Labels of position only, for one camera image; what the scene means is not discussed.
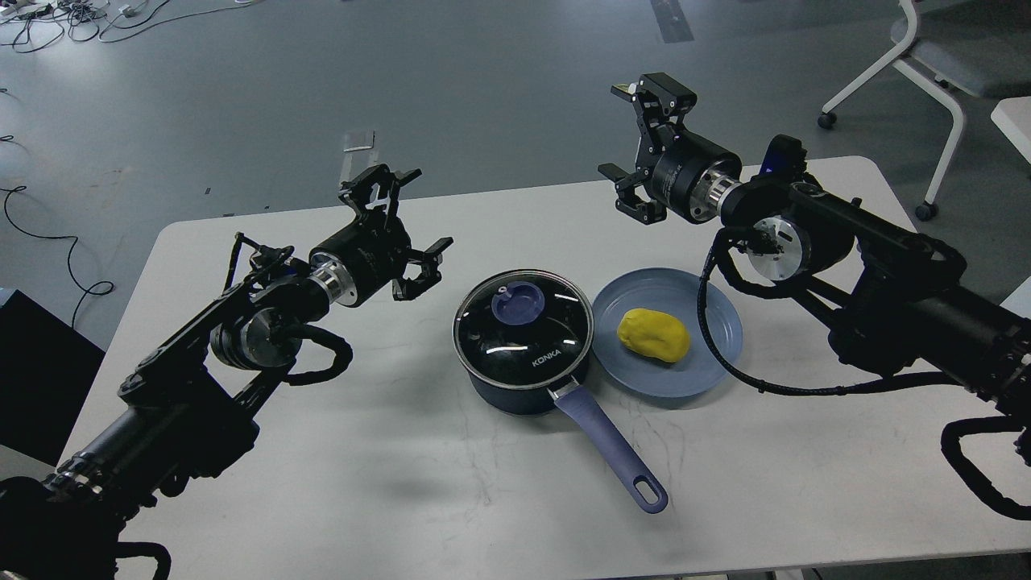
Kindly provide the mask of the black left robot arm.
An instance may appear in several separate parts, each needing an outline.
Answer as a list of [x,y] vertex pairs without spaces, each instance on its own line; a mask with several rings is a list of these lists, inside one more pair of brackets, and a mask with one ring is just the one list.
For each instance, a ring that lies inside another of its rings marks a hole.
[[48,477],[2,481],[4,579],[113,579],[119,559],[136,557],[168,578],[168,549],[122,541],[126,524],[159,494],[242,458],[280,385],[323,384],[350,368],[350,342],[317,326],[332,305],[361,307],[384,286],[415,300],[441,282],[453,239],[417,250],[399,214],[400,190],[420,175],[380,163],[342,181],[354,219],[307,259],[236,234],[217,300],[119,385],[126,411]]

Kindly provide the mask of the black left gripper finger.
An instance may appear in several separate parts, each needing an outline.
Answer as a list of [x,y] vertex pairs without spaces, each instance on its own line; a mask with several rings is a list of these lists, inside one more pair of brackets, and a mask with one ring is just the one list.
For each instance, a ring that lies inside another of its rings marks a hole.
[[400,190],[423,176],[422,169],[391,172],[386,164],[363,170],[353,180],[344,180],[338,199],[350,206],[356,221],[372,229],[389,229],[397,220]]
[[[443,236],[423,251],[415,250],[411,246],[403,247],[399,251],[399,260],[402,265],[400,275],[391,280],[391,297],[396,301],[412,301],[441,282],[442,254],[452,245],[452,236]],[[409,265],[415,265],[420,269],[415,278],[405,278],[404,276]]]

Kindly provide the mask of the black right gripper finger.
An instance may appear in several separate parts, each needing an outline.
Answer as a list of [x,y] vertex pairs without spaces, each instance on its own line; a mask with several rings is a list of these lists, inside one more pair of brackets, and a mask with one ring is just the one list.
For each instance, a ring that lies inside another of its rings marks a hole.
[[616,187],[616,209],[635,221],[652,225],[667,218],[667,209],[659,201],[642,198],[637,194],[637,187],[642,186],[645,175],[641,170],[629,173],[619,168],[616,163],[598,165],[598,172],[605,180],[611,181]]
[[684,120],[698,103],[698,95],[666,73],[645,73],[637,81],[616,84],[609,92],[632,104],[640,130],[636,166],[654,166],[686,136]]

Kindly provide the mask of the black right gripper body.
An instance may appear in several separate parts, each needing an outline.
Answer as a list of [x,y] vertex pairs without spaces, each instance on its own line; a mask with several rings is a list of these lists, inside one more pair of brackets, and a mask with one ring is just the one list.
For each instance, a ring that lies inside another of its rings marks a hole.
[[681,133],[648,173],[648,197],[686,221],[710,221],[718,216],[711,192],[739,180],[741,170],[739,155],[696,133]]

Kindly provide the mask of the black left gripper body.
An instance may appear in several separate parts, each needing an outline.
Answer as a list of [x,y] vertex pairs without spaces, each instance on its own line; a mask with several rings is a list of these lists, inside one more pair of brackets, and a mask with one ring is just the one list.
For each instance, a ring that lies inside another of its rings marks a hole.
[[351,221],[318,243],[308,255],[312,276],[330,300],[357,308],[405,269],[410,236],[399,221],[386,226]]

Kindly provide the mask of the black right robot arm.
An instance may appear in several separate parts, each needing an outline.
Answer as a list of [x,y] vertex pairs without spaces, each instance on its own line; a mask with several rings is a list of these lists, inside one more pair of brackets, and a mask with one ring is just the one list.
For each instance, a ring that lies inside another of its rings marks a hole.
[[[903,229],[818,183],[799,139],[770,140],[760,170],[743,180],[736,153],[686,128],[697,95],[662,72],[612,86],[635,111],[640,144],[633,170],[599,166],[616,186],[616,209],[645,225],[674,212],[686,221],[721,221],[700,275],[696,312],[701,338],[718,363],[758,393],[845,396],[959,385],[994,404],[991,417],[943,427],[940,449],[951,469],[994,512],[1028,520],[1029,507],[1001,493],[973,460],[963,438],[1015,433],[1029,460],[1029,319],[960,283],[966,260],[937,238]],[[761,300],[792,300],[828,328],[846,366],[873,381],[790,387],[733,367],[707,322],[708,287],[720,271],[730,286]]]

